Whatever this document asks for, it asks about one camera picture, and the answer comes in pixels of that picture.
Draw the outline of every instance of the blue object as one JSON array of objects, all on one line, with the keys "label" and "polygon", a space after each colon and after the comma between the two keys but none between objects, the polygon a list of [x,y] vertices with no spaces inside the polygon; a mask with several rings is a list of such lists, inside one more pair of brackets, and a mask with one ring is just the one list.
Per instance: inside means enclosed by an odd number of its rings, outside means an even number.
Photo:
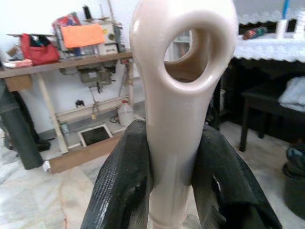
[{"label": "blue object", "polygon": [[287,16],[287,11],[289,8],[289,1],[290,0],[285,0],[284,7],[283,7],[283,19],[286,19],[286,16]]}]

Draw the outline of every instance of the thread spool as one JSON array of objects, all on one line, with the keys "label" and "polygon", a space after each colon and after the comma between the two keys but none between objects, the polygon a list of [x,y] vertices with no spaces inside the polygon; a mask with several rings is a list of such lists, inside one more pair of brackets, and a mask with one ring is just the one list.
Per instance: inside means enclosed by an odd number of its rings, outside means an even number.
[{"label": "thread spool", "polygon": [[86,6],[86,5],[84,5],[82,8],[83,8],[83,10],[84,10],[86,19],[92,19],[91,14],[90,14],[89,7]]},{"label": "thread spool", "polygon": [[277,24],[276,24],[276,38],[277,39],[283,39],[284,38],[284,34],[287,31],[287,26],[288,26],[288,20],[280,20]]}]

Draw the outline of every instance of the table leg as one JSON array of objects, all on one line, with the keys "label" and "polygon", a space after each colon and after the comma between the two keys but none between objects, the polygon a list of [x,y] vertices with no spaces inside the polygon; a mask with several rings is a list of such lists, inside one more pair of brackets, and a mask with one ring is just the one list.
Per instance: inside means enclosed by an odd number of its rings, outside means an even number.
[{"label": "table leg", "polygon": [[129,105],[133,107],[133,62],[129,61],[129,84],[128,84],[128,96],[129,96]]},{"label": "table leg", "polygon": [[55,132],[56,132],[56,136],[57,136],[57,140],[58,140],[58,143],[59,143],[61,153],[65,154],[65,153],[68,152],[68,148],[67,148],[65,140],[63,138],[63,135],[61,133],[61,129],[60,129],[59,123],[57,121],[55,111],[54,111],[54,108],[53,108],[53,105],[52,105],[52,102],[51,102],[51,98],[50,98],[49,93],[47,91],[46,84],[43,80],[42,74],[41,73],[36,73],[36,74],[37,74],[37,77],[38,77],[38,83],[39,83],[40,90],[42,92],[43,99],[44,99],[44,101],[45,101],[45,103],[46,103],[46,105],[49,109],[50,115],[51,115],[51,119],[52,119],[52,122],[53,122],[53,125],[54,125],[54,128],[55,128]]},{"label": "table leg", "polygon": [[242,126],[242,136],[240,139],[239,150],[244,152],[246,150],[247,144],[247,134],[248,134],[248,115],[249,115],[249,101],[245,98],[244,101],[244,113],[243,113],[243,126]]}]

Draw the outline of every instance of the white container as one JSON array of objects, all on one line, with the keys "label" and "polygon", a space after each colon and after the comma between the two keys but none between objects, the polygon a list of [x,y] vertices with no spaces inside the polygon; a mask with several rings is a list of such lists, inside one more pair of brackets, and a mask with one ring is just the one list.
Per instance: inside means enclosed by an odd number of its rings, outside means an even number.
[{"label": "white container", "polygon": [[121,126],[127,127],[133,122],[133,108],[129,106],[126,100],[122,101],[118,115]]},{"label": "white container", "polygon": [[288,27],[288,20],[280,20],[276,24],[275,34],[276,34],[277,39],[283,39],[284,38],[284,35],[287,31],[287,27]]}]

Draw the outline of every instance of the wooden board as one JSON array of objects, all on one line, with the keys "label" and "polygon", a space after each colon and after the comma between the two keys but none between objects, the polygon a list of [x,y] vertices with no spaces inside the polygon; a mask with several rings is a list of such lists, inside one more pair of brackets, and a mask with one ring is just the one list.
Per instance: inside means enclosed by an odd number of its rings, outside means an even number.
[{"label": "wooden board", "polygon": [[106,61],[113,61],[119,59],[129,59],[132,58],[131,52],[122,52],[117,54],[107,54],[107,55],[94,55],[90,57],[80,57],[73,60],[61,60],[59,62],[42,64],[31,67],[23,67],[23,68],[4,68],[3,71],[0,71],[0,79],[12,77],[16,75],[24,75],[24,74],[32,74],[32,73],[42,73],[48,71],[54,71],[60,68],[69,68],[76,67],[91,63],[99,63]]},{"label": "wooden board", "polygon": [[29,74],[5,78],[5,84],[10,92],[21,91],[32,88],[32,77]]},{"label": "wooden board", "polygon": [[86,162],[107,155],[113,151],[121,136],[106,139],[104,141],[87,146],[75,152],[70,152],[62,156],[49,160],[51,173],[61,173],[70,168],[80,166]]}]

